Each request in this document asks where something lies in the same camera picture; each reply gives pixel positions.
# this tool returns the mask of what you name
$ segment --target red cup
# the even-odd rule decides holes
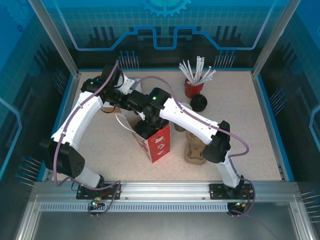
[[[204,84],[200,84],[200,85],[197,85],[197,86],[193,86],[191,84],[189,84],[189,81],[188,79],[186,78],[185,81],[184,81],[184,94],[192,99],[192,97],[196,94],[199,94],[202,90],[202,88],[204,87]]]

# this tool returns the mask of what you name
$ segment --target vent slot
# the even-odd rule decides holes
[[[87,212],[88,202],[46,202],[40,207],[41,212]],[[101,206],[98,210],[101,212],[106,209],[107,205]],[[198,203],[198,202],[115,202],[112,204],[109,212],[228,212],[228,204],[221,203]]]

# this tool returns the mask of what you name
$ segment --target glass panel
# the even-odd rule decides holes
[[[312,189],[320,191],[319,12],[319,1],[300,2],[261,71],[294,178],[302,193]]]
[[[137,68],[129,61],[136,57],[143,68],[178,67],[182,59],[195,64],[199,55],[216,68],[251,68],[287,4],[287,0],[43,2],[79,68],[102,68],[118,57],[124,58],[123,68]]]
[[[0,22],[0,238],[13,239],[70,73],[28,1],[0,1]]]

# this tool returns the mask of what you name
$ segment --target white straw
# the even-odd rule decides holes
[[[205,58],[202,57],[202,62],[201,62],[201,69],[200,69],[200,73],[199,73],[199,79],[198,82],[200,81],[201,75],[202,75],[202,71],[204,70],[204,65],[205,65]]]
[[[205,79],[202,79],[200,82],[196,83],[194,86],[198,86],[212,80],[213,79],[211,77],[206,77]]]
[[[208,76],[206,76],[205,78],[210,78],[213,74],[215,74],[216,70],[213,70]]]
[[[183,74],[186,76],[186,78],[189,80],[190,84],[192,83],[192,79],[190,78],[188,71],[185,69],[185,67],[180,63],[179,68],[183,72]]]
[[[204,78],[209,74],[209,72],[210,72],[211,68],[212,68],[212,67],[211,67],[211,66],[209,66],[208,71],[205,73],[205,75],[203,75],[202,79],[204,79]]]
[[[194,76],[189,73],[185,60],[183,60],[183,66],[184,66],[185,70],[187,71],[188,76],[189,76],[190,79],[192,79],[192,81],[193,81],[193,80],[194,80]]]
[[[196,57],[196,71],[195,71],[195,75],[194,75],[194,79],[193,79],[193,83],[192,85],[196,84],[198,82],[198,74],[199,74],[199,67],[200,67],[200,57],[197,56]]]
[[[188,62],[188,67],[189,67],[189,71],[190,71],[190,74],[192,76],[192,79],[194,79],[194,74],[192,73],[192,69],[191,69],[189,60],[187,62]]]

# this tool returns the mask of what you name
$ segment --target gear logo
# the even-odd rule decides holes
[[[145,10],[149,10],[157,17],[162,15],[164,18],[180,14],[180,10],[187,9],[187,4],[191,4],[191,0],[140,0],[140,2]]]
[[[0,8],[6,7],[11,17],[19,24],[28,19],[29,7],[27,0],[0,0]]]

